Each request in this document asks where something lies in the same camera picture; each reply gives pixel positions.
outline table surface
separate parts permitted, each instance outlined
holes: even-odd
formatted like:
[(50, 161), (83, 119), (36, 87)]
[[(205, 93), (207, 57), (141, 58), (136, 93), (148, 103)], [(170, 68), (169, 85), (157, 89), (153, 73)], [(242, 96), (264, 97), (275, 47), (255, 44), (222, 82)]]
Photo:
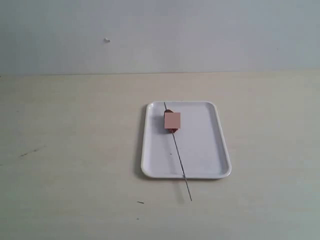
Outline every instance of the table surface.
[[(146, 105), (211, 101), (220, 180), (140, 168)], [(0, 78), (0, 239), (319, 239), (320, 70)]]

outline pink square block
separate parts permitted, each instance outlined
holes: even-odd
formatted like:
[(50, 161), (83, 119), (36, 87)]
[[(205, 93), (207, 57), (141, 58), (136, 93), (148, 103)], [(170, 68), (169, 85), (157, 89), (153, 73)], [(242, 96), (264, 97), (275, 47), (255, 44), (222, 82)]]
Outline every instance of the pink square block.
[(165, 112), (164, 113), (164, 128), (179, 129), (181, 128), (181, 113), (180, 112)]

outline thin metal rod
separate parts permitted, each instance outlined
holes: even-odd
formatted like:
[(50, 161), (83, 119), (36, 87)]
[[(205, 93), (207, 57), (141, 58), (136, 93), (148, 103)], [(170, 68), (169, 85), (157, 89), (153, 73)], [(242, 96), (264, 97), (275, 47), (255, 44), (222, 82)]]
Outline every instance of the thin metal rod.
[(187, 190), (188, 190), (190, 200), (192, 201), (192, 197), (191, 197), (189, 185), (188, 185), (188, 182), (187, 182), (187, 177), (186, 177), (186, 174), (185, 174), (184, 166), (183, 166), (182, 161), (181, 161), (181, 157), (180, 157), (180, 153), (179, 153), (179, 150), (178, 150), (178, 146), (177, 146), (175, 134), (174, 134), (173, 132), (172, 132), (172, 136), (173, 136), (173, 140), (174, 140), (174, 145), (175, 145), (175, 148), (176, 148), (176, 152), (178, 153), (178, 157), (179, 157), (179, 161), (180, 161), (180, 166), (181, 166), (181, 169), (182, 169), (182, 172), (183, 172), (183, 177), (184, 177), (184, 181), (185, 181), (185, 184), (186, 184), (186, 188), (187, 188)]

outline wall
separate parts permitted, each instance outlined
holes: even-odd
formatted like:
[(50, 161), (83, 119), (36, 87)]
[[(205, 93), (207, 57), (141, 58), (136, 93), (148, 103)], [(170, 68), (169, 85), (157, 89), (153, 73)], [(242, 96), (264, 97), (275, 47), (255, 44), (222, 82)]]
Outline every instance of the wall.
[(316, 68), (319, 12), (318, 0), (3, 1), (0, 73)]

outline white tray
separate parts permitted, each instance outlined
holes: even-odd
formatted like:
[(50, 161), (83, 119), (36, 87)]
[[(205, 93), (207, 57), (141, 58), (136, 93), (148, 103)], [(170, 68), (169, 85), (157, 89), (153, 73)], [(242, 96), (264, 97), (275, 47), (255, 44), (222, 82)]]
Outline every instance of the white tray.
[[(177, 147), (188, 179), (221, 179), (231, 172), (231, 163), (217, 108), (207, 101), (166, 101), (166, 107), (181, 113), (181, 128), (175, 133)], [(143, 133), (141, 169), (150, 178), (183, 178), (172, 134), (164, 128), (163, 101), (147, 106)]]

